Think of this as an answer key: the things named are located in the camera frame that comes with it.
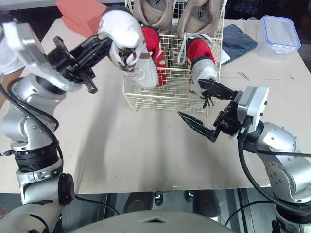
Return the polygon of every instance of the red shoe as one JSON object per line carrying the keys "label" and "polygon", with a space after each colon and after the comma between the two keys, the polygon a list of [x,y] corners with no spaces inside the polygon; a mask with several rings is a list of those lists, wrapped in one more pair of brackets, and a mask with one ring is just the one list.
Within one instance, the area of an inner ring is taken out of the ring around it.
{"label": "red shoe", "polygon": [[[150,26],[143,26],[141,28],[142,34],[145,37],[146,47],[151,54],[151,58],[157,68],[166,68],[164,60],[164,52],[161,49],[161,39],[159,33]],[[157,86],[163,86],[167,82],[167,71],[157,70],[159,76],[159,83]]]}
{"label": "red shoe", "polygon": [[190,98],[203,97],[204,91],[199,83],[199,79],[217,80],[218,73],[215,65],[215,59],[209,45],[203,39],[193,39],[187,43],[188,68],[191,69],[189,77]]}
{"label": "red shoe", "polygon": [[[200,38],[192,39],[187,43],[187,61],[188,69],[193,67],[194,60],[201,60],[202,57],[208,57],[215,63],[215,58],[205,40]],[[189,78],[189,84],[193,84],[192,78]]]}

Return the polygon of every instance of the white shoe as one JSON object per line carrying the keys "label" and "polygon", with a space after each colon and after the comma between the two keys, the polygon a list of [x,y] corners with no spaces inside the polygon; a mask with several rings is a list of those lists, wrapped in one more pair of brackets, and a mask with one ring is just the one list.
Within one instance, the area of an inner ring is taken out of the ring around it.
{"label": "white shoe", "polygon": [[158,74],[147,51],[141,27],[124,7],[108,7],[98,29],[100,39],[113,40],[109,56],[126,78],[142,88],[154,88]]}
{"label": "white shoe", "polygon": [[204,89],[200,87],[199,79],[211,79],[216,81],[218,78],[217,67],[210,59],[198,59],[193,61],[191,66],[191,77],[193,83],[189,87],[188,97],[192,99],[204,98],[202,92]]}

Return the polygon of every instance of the wire basket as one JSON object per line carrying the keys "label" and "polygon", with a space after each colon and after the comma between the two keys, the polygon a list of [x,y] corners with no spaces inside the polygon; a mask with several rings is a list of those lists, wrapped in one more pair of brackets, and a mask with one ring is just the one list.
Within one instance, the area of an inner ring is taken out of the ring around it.
{"label": "wire basket", "polygon": [[[178,20],[185,8],[187,1],[177,1],[172,17],[172,31],[176,28]],[[133,12],[133,1],[126,0],[125,7]],[[223,40],[224,12],[221,12],[218,28],[214,38],[209,45],[215,64],[218,68],[218,77],[220,77],[220,58]],[[167,82],[162,86],[153,89],[143,89],[134,85],[131,80],[124,79],[123,94],[129,105],[137,111],[139,108],[155,108],[164,110],[181,110],[191,112],[206,112],[208,108],[203,108],[205,100],[192,99],[188,97],[190,87],[190,69],[185,62],[183,65],[177,63],[177,56],[181,48],[182,38],[175,35],[160,34],[161,47],[165,53],[165,60],[168,68],[157,68],[165,70],[167,73]]]}

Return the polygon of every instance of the black cable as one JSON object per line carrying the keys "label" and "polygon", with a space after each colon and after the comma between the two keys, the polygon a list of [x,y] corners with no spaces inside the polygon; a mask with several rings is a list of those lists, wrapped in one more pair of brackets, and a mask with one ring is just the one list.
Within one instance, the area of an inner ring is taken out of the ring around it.
{"label": "black cable", "polygon": [[242,206],[241,208],[237,209],[235,212],[233,212],[232,215],[230,215],[230,217],[228,218],[227,222],[225,222],[225,226],[228,225],[229,221],[232,219],[232,217],[234,215],[236,215],[239,211],[241,211],[242,209],[251,206],[251,205],[255,205],[255,204],[263,204],[263,203],[269,203],[269,204],[273,204],[271,201],[268,200],[259,200],[259,201],[255,201],[255,202],[251,202],[246,204],[245,206]]}
{"label": "black cable", "polygon": [[245,162],[245,158],[244,158],[244,152],[243,152],[243,144],[244,142],[242,140],[238,141],[238,150],[239,150],[239,158],[240,158],[240,163],[242,166],[242,169],[245,173],[245,175],[247,176],[248,180],[250,181],[250,183],[257,189],[258,192],[260,192],[265,198],[267,198],[268,200],[270,200],[272,203],[278,205],[279,207],[293,212],[299,216],[303,216],[306,214],[311,213],[311,208],[310,207],[306,207],[304,210],[302,209],[303,207],[295,207],[295,206],[290,206],[287,205],[273,197],[271,197],[268,193],[266,193],[255,181],[255,179],[252,177],[251,173],[249,172],[246,162]]}
{"label": "black cable", "polygon": [[[56,136],[54,135],[54,133],[52,132],[52,130],[49,129],[49,127],[47,127],[41,120],[39,120],[38,118],[36,118],[31,112],[29,112],[27,109],[25,109],[23,106],[21,106],[19,103],[17,103],[4,89],[4,87],[2,86],[1,82],[0,82],[0,93],[3,94],[3,96],[11,103],[13,104],[15,107],[17,107],[20,111],[22,111],[26,116],[28,116],[29,118],[31,118],[35,123],[37,123],[43,130],[44,132],[51,138],[51,140],[54,143],[58,144],[58,140],[56,138]],[[63,164],[64,164],[64,158],[63,158],[63,154],[62,151],[60,149],[59,146],[56,147],[59,153],[59,157],[61,158]]]}
{"label": "black cable", "polygon": [[258,150],[257,153],[259,154],[266,154],[266,155],[281,155],[281,156],[295,156],[295,157],[308,157],[311,158],[311,154],[303,154],[303,153],[291,153],[291,152],[272,152],[272,151],[264,151]]}
{"label": "black cable", "polygon": [[96,201],[96,200],[85,199],[85,198],[79,197],[78,195],[75,195],[75,197],[76,197],[78,200],[81,200],[81,201],[85,201],[85,202],[90,202],[90,203],[102,205],[102,206],[107,207],[108,209],[112,210],[115,214],[120,215],[120,213],[119,213],[115,208],[113,208],[113,207],[110,206],[110,205],[107,205],[107,204],[105,204],[105,203],[102,203],[102,202]]}
{"label": "black cable", "polygon": [[38,109],[38,108],[36,108],[36,107],[33,107],[33,106],[29,105],[29,104],[26,103],[26,102],[20,100],[20,99],[14,94],[14,92],[13,92],[13,85],[14,85],[16,82],[20,81],[21,79],[23,79],[23,77],[22,77],[22,78],[17,78],[17,79],[14,79],[14,80],[10,81],[10,83],[8,84],[8,87],[7,87],[8,94],[9,94],[16,102],[18,102],[20,105],[22,105],[23,107],[29,108],[29,109],[31,109],[31,110],[33,110],[33,111],[35,111],[35,112],[37,112],[37,113],[39,113],[39,114],[41,114],[41,115],[47,117],[47,118],[49,118],[50,120],[52,120],[52,121],[55,123],[55,129],[54,129],[54,131],[57,130],[57,128],[58,128],[58,126],[59,126],[58,120],[56,120],[56,119],[55,119],[53,116],[51,116],[50,114],[48,114],[48,113],[46,113],[46,112],[44,112],[44,111],[42,111],[42,110],[40,110],[40,109]]}

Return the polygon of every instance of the white table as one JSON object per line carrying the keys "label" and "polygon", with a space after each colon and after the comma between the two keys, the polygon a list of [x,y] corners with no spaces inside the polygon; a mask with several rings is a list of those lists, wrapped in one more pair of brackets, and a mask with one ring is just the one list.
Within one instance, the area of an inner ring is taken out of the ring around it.
{"label": "white table", "polygon": [[[235,23],[256,40],[258,22],[226,20]],[[73,49],[85,39],[57,19],[42,41],[46,53],[54,48],[52,39],[64,39]],[[60,122],[56,136],[64,153],[64,172],[71,173],[79,193],[165,191],[250,187],[238,159],[237,144],[221,133],[211,143],[194,132],[176,111],[139,109],[134,112],[122,95],[122,74],[108,58],[94,67],[99,91],[95,95],[84,86],[68,93],[56,108]],[[243,72],[250,81],[237,72]],[[288,60],[260,58],[257,51],[222,67],[221,82],[232,89],[248,85],[268,85],[270,93],[263,121],[291,128],[297,134],[302,152],[311,153],[311,75],[299,54]],[[212,127],[218,112],[228,104],[220,101],[209,118],[200,117]],[[9,149],[10,140],[0,136],[0,149]],[[269,180],[261,160],[245,153],[257,182]],[[0,192],[18,193],[13,157],[0,158]]]}

